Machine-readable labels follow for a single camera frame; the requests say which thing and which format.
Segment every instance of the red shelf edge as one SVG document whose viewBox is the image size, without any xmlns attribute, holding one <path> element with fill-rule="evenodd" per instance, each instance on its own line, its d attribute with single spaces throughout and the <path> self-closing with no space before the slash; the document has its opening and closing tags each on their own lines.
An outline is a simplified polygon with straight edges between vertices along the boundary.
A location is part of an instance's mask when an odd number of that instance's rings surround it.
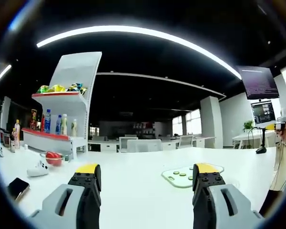
<svg viewBox="0 0 286 229">
<path fill-rule="evenodd" d="M 56 95 L 75 95 L 78 94 L 79 92 L 51 92 L 51 93 L 36 93 L 36 94 L 32 94 L 32 98 L 33 97 L 43 97 L 43 96 L 56 96 Z"/>
<path fill-rule="evenodd" d="M 68 136 L 65 136 L 65 135 L 48 134 L 45 132 L 41 132 L 41 131 L 37 131 L 37 130 L 31 130 L 28 128 L 22 128 L 22 131 L 27 132 L 27 133 L 32 134 L 32 135 L 38 135 L 40 137 L 47 137 L 47 138 L 52 138 L 55 140 L 62 140 L 62 141 L 70 141 L 70 138 Z"/>
</svg>

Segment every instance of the smartphone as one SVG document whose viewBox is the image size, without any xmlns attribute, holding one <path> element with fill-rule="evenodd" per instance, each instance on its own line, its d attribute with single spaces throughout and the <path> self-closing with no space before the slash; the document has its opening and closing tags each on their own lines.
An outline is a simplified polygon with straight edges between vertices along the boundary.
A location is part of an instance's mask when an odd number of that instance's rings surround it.
<svg viewBox="0 0 286 229">
<path fill-rule="evenodd" d="M 29 188 L 29 183 L 16 178 L 8 185 L 8 192 L 15 201 L 19 201 Z"/>
</svg>

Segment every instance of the potted plant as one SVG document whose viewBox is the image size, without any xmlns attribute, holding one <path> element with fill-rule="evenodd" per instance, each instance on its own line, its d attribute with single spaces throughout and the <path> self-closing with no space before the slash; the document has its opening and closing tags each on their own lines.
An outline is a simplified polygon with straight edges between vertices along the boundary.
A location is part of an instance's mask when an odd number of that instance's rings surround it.
<svg viewBox="0 0 286 229">
<path fill-rule="evenodd" d="M 244 122 L 244 132 L 249 132 L 253 128 L 253 120 Z"/>
</svg>

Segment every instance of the monitor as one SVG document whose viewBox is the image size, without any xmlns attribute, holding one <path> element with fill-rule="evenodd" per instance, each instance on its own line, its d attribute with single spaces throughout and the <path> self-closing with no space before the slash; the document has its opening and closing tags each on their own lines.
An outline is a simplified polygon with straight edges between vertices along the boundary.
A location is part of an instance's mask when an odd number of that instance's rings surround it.
<svg viewBox="0 0 286 229">
<path fill-rule="evenodd" d="M 278 98 L 275 80 L 269 68 L 242 66 L 239 67 L 247 99 Z"/>
<path fill-rule="evenodd" d="M 251 104 L 256 127 L 265 128 L 276 123 L 275 112 L 271 101 Z"/>
</svg>

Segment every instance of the ceiling light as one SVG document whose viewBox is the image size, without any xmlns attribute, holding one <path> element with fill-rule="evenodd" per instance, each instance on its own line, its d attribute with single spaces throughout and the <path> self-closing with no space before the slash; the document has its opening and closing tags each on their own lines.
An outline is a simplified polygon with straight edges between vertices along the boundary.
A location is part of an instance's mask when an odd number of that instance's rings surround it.
<svg viewBox="0 0 286 229">
<path fill-rule="evenodd" d="M 1 73 L 0 73 L 0 79 L 5 75 L 5 73 L 8 72 L 8 70 L 11 68 L 11 65 L 9 64 Z"/>
<path fill-rule="evenodd" d="M 63 32 L 60 34 L 57 34 L 55 36 L 49 37 L 39 43 L 37 43 L 37 47 L 40 48 L 46 44 L 49 44 L 51 42 L 66 38 L 66 37 L 71 37 L 79 34 L 85 34 L 85 33 L 91 33 L 91 32 L 132 32 L 132 33 L 139 33 L 139 34 L 145 34 L 153 37 L 159 37 L 165 40 L 169 40 L 181 45 L 184 45 L 190 49 L 193 49 L 197 52 L 200 52 L 201 54 L 209 57 L 213 61 L 217 62 L 227 70 L 229 70 L 232 74 L 234 74 L 238 79 L 241 80 L 241 76 L 238 71 L 236 71 L 234 68 L 232 68 L 230 65 L 228 65 L 226 62 L 223 60 L 219 59 L 217 56 L 214 54 L 210 53 L 209 51 L 201 48 L 200 46 L 193 44 L 191 42 L 188 42 L 182 38 L 175 37 L 173 35 L 170 35 L 165 32 L 160 32 L 156 30 L 150 30 L 150 29 L 145 29 L 145 28 L 140 28 L 140 27 L 134 27 L 134 26 L 123 26 L 123 25 L 104 25 L 104 26 L 92 26 L 92 27 L 86 27 L 86 28 L 81 28 L 81 29 L 76 29 L 76 30 L 71 30 L 68 32 Z"/>
</svg>

